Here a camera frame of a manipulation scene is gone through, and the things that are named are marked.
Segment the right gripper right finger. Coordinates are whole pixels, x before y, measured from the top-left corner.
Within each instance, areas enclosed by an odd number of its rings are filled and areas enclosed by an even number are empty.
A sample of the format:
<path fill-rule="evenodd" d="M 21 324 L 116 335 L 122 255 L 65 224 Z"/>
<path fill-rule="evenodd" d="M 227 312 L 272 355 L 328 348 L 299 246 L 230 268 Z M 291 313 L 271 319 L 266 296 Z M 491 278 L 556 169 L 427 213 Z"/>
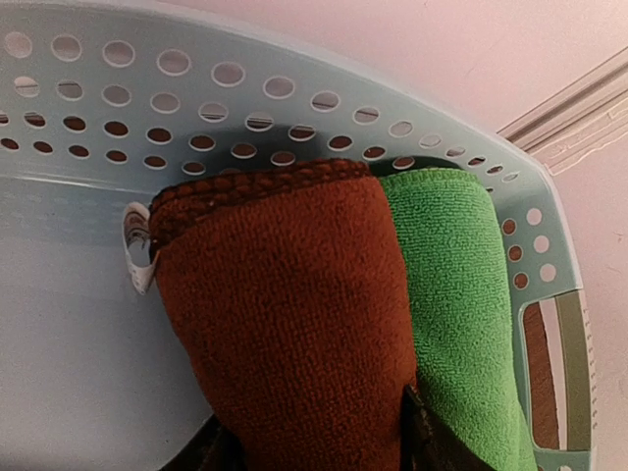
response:
<path fill-rule="evenodd" d="M 489 471 L 488 463 L 474 454 L 406 385 L 400 414 L 401 471 Z"/>

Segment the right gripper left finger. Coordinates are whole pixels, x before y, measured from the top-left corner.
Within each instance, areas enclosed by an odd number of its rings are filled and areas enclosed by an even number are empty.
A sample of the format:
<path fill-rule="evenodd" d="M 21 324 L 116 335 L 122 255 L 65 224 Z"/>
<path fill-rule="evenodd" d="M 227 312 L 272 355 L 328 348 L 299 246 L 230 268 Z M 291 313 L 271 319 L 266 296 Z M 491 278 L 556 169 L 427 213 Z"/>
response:
<path fill-rule="evenodd" d="M 190 470 L 244 470 L 243 450 L 237 437 L 212 416 L 194 437 Z"/>

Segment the brown towel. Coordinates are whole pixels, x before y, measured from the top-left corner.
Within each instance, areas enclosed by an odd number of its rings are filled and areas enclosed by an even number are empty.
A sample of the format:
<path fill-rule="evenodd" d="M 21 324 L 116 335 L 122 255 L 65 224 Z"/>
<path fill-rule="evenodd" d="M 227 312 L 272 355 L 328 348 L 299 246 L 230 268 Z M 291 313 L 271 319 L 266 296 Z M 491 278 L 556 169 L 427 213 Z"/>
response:
<path fill-rule="evenodd" d="M 316 160 L 163 189 L 123 243 L 155 286 L 244 470 L 397 470 L 416 372 L 403 257 L 362 162 Z"/>

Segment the green towel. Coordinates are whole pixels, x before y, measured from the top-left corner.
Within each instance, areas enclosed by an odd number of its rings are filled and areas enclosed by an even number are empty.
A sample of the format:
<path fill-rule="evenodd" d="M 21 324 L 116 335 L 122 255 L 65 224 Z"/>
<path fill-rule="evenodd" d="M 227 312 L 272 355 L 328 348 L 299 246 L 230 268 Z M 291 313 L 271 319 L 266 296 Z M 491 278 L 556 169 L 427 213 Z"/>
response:
<path fill-rule="evenodd" d="M 381 184 L 406 265 L 420 397 L 493 470 L 535 469 L 489 193 L 453 169 L 403 172 Z"/>

